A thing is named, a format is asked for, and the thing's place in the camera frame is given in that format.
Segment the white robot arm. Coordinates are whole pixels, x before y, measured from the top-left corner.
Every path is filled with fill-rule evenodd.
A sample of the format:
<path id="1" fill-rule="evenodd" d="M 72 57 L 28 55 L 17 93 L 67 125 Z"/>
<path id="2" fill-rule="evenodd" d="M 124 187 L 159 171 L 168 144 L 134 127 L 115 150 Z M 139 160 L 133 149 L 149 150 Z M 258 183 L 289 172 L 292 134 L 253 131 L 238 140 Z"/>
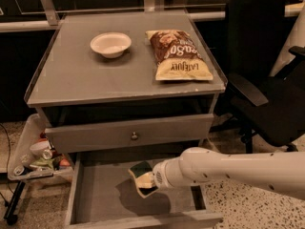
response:
<path id="1" fill-rule="evenodd" d="M 244 124 L 245 137 L 260 135 L 269 144 L 293 148 L 305 132 L 304 48 L 288 47 L 294 58 L 273 77 L 255 85 L 238 74 L 229 75 L 232 114 Z M 148 197 L 157 190 L 196 186 L 212 179 L 231 178 L 254 187 L 293 198 L 304 198 L 305 154 L 254 154 L 246 143 L 244 155 L 224 155 L 192 147 L 180 156 L 150 166 L 142 162 L 130 169 L 138 194 Z"/>

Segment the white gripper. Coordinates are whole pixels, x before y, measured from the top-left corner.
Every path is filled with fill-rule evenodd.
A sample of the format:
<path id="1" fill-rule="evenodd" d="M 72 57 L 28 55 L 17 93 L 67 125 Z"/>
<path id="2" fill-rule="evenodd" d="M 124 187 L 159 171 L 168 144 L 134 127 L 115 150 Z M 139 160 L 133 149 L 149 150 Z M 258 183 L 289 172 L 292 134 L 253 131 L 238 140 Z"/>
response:
<path id="1" fill-rule="evenodd" d="M 152 172 L 145 173 L 135 180 L 136 185 L 143 189 L 151 189 L 155 185 L 159 189 L 172 189 L 173 186 L 167 178 L 167 168 L 170 164 L 168 160 L 157 163 Z"/>

